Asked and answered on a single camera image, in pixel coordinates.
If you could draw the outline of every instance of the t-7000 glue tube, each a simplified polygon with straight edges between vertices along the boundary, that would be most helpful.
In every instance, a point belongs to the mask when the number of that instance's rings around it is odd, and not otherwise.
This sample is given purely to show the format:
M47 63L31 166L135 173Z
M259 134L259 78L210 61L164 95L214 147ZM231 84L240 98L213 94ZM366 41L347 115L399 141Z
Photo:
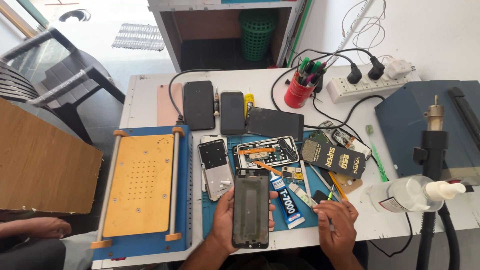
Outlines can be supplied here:
M300 210L295 205L292 196L288 192L287 186L283 183L282 177L276 176L273 172L270 172L272 178L270 184L273 190L278 192L278 204L281 206L283 219L287 223L289 229L297 226L305 221L305 218L300 213Z

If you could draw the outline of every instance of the green trim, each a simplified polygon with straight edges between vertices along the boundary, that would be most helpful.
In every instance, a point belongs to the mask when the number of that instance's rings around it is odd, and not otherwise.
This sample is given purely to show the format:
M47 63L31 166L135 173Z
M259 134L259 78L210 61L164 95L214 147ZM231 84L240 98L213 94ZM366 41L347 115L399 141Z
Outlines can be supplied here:
M17 2L45 29L48 29L48 20L36 9L29 0L17 0Z
M305 19L307 18L308 10L310 9L310 4L312 3L312 0L307 0L307 5L305 6L305 11L303 12L303 16L300 21L300 25L297 31L297 36L295 37L295 42L293 43L292 51L290 52L290 57L287 62L287 67L290 66L290 62L292 61L293 58L293 51L297 47L298 40L300 38L301 31L303 29L303 24L305 23Z

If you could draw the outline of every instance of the blue silicone repair mat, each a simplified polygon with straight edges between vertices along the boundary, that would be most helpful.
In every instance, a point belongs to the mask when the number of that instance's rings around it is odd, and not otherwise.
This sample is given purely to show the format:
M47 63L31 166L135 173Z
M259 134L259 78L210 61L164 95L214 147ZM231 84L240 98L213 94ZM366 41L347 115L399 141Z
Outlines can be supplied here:
M313 130L304 131L303 137L306 138ZM256 142L261 140L270 139L269 137L259 136L259 135L243 135L243 136L232 136L227 138L227 150L228 157L230 158L230 164L232 165L232 170L235 171L235 165L233 162L232 148L238 144ZM301 143L297 143L297 148L300 150ZM300 167L298 162L291 163L286 166L290 167ZM325 194L328 194L328 188L323 184L323 182L318 178L317 174L310 168L308 164L305 164L307 170L308 184L310 186L310 191L312 195L316 190L320 190ZM275 169L281 171L281 166L274 167ZM305 191L304 184L298 184L301 189ZM296 226L297 228L307 228L307 227L316 227L318 224L317 215L308 207L297 195L295 195L290 189L288 189L290 194L293 197L293 201L299 208L302 215L305 217L305 222ZM203 227L203 237L205 238L212 228L213 213L215 211L217 202L212 202L208 198L207 192L202 192L202 227ZM287 224L283 220L282 211L278 205L277 199L272 200L272 204L276 206L276 210L273 211L273 220L275 221L274 232L288 230Z

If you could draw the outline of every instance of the yellow heating plate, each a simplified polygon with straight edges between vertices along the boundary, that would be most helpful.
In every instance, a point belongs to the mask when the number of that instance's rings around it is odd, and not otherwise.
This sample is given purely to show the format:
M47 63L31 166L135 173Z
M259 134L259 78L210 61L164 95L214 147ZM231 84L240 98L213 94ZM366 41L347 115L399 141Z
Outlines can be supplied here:
M104 237L168 230L173 135L120 140Z

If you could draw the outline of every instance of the red pen holder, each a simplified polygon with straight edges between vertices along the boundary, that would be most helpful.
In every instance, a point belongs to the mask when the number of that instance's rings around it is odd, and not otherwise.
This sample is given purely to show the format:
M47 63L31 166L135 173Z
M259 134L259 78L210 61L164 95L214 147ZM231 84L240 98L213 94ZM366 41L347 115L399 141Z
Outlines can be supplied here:
M297 80L295 80L295 75L293 75L292 81L288 86L287 92L283 96L283 100L291 108L294 108L294 109L301 108L303 107L303 105L305 105L308 97L313 92L315 87L317 87L317 85L314 85L311 87L301 86L297 82Z

